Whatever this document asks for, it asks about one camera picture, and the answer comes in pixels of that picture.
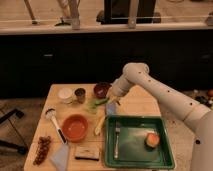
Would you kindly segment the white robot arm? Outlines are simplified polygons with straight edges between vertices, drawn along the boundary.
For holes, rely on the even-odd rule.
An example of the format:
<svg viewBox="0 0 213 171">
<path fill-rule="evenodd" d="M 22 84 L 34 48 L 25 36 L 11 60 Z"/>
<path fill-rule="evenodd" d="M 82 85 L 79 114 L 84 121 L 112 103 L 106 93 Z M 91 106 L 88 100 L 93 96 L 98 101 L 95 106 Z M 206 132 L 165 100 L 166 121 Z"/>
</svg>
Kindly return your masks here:
<svg viewBox="0 0 213 171">
<path fill-rule="evenodd" d="M 145 63 L 127 63 L 107 97 L 118 101 L 135 85 L 155 97 L 194 133 L 190 171 L 213 171 L 213 110 L 151 77 Z"/>
</svg>

